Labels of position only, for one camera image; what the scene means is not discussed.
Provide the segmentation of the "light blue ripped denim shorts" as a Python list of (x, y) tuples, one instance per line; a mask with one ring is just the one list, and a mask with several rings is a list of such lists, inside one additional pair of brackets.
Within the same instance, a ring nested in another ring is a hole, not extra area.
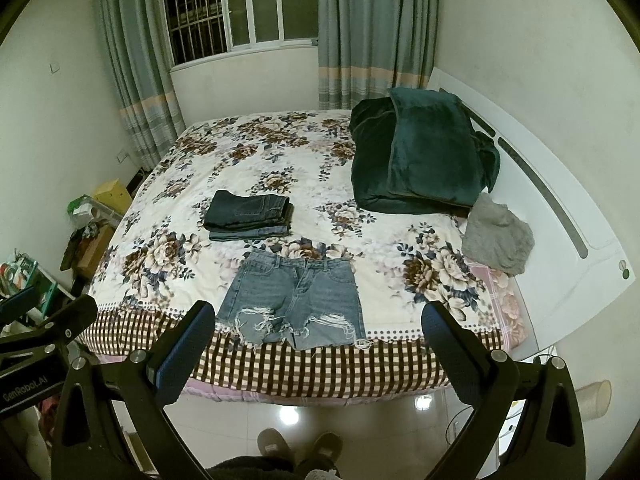
[(217, 320), (253, 347), (286, 342), (305, 351), (369, 345), (346, 259), (284, 258), (254, 250), (235, 275)]

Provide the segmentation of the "green rack with clutter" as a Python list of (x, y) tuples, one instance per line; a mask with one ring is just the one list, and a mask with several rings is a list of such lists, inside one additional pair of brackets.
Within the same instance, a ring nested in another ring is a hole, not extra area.
[(1, 263), (1, 298), (8, 299), (29, 287), (38, 292), (36, 308), (40, 312), (39, 317), (52, 314), (60, 292), (58, 282), (36, 259), (15, 249), (13, 255)]

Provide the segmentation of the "floral bed sheet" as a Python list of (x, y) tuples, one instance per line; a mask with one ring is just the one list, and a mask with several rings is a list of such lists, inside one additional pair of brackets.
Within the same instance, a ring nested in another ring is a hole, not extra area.
[[(462, 255), (462, 219), (378, 214), (352, 192), (355, 145), (344, 110), (218, 118), (187, 128), (138, 189), (96, 269), (98, 317), (82, 334), (112, 360), (150, 348), (194, 302), (219, 307), (255, 250), (283, 259), (343, 259), (354, 270), (367, 342), (297, 351), (243, 344), (216, 327), (191, 388), (215, 400), (351, 404), (446, 387), (420, 314), (439, 300), (491, 349), (526, 341), (525, 307), (506, 274)], [(278, 194), (292, 228), (266, 240), (214, 242), (214, 195)]]

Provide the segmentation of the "brown cardboard box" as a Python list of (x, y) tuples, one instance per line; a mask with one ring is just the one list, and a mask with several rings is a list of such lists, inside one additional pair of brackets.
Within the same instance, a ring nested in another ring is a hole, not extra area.
[(91, 280), (96, 274), (96, 269), (111, 243), (114, 233), (115, 230), (112, 226), (101, 226), (95, 237), (80, 244), (80, 254), (75, 264), (75, 270), (84, 278)]

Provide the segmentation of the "left grey slipper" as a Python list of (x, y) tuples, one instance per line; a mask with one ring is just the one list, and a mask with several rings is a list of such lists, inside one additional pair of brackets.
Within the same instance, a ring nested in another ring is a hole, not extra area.
[(258, 434), (257, 446), (261, 456), (291, 458), (291, 448), (277, 429), (266, 428)]

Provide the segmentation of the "grey slipper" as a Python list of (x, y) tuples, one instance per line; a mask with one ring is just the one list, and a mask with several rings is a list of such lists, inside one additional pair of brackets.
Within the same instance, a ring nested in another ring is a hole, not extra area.
[(311, 448), (310, 457), (314, 460), (329, 460), (336, 463), (343, 451), (343, 439), (333, 431), (320, 434)]
[(257, 446), (261, 456), (291, 458), (291, 448), (277, 429), (266, 428), (258, 434)]

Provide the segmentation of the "folded dark jeans stack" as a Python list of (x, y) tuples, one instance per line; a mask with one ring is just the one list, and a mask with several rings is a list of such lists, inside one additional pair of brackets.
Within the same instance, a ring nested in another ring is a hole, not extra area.
[(239, 196), (218, 190), (206, 213), (204, 228), (216, 242), (262, 240), (290, 232), (293, 204), (286, 196)]

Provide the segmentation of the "white bed headboard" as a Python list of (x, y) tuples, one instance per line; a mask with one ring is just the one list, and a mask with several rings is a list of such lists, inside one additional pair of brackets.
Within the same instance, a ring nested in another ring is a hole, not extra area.
[(574, 333), (636, 279), (620, 240), (574, 174), (533, 133), (480, 92), (432, 71), (432, 90), (455, 94), (478, 131), (500, 154), (491, 192), (533, 231), (535, 246), (516, 277), (527, 337), (515, 349), (531, 356)]

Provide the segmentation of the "yellow box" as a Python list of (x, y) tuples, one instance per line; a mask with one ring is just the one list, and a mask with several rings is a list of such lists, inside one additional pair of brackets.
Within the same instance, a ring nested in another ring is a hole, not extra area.
[(99, 203), (110, 207), (123, 216), (129, 209), (132, 198), (126, 186), (118, 179), (100, 184), (92, 193), (92, 197)]

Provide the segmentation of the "right grey slipper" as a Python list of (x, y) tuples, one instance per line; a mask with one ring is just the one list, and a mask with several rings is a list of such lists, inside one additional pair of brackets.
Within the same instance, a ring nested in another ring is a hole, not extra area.
[(310, 457), (314, 460), (329, 460), (336, 463), (343, 451), (343, 439), (333, 431), (320, 434), (311, 448)]

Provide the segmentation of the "grey folded cloth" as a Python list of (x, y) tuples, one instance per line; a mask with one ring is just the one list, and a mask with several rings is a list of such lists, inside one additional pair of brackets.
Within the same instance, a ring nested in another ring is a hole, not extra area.
[(535, 246), (533, 231), (487, 193), (478, 196), (462, 236), (462, 254), (477, 263), (509, 275), (525, 272)]

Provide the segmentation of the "dark green folded blanket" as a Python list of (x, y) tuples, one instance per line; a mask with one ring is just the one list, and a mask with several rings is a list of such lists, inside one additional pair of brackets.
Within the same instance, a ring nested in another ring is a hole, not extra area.
[(350, 114), (357, 205), (382, 214), (466, 216), (495, 187), (500, 155), (452, 93), (393, 88)]

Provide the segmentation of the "left grey-green curtain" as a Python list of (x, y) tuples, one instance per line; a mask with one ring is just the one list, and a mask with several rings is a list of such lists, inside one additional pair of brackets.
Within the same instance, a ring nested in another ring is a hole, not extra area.
[(183, 133), (158, 0), (93, 0), (101, 55), (134, 154), (153, 169)]

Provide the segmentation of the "grey-green curtain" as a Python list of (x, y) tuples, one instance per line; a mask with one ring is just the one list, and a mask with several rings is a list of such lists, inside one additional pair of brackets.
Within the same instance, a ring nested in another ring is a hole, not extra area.
[(390, 88), (423, 89), (435, 61), (438, 0), (318, 0), (319, 105), (349, 110)]
[(153, 169), (183, 133), (158, 0), (93, 0), (101, 55), (134, 154)]

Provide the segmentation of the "window with metal grille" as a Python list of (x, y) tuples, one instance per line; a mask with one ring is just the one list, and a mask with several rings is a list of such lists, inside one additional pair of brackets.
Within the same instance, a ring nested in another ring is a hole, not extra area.
[(162, 0), (176, 65), (318, 41), (318, 0)]

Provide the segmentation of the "right grey-green curtain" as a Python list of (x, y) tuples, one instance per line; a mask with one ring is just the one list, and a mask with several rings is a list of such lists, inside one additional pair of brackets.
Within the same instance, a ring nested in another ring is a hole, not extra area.
[(318, 0), (319, 105), (349, 110), (390, 88), (423, 89), (435, 61), (438, 0)]

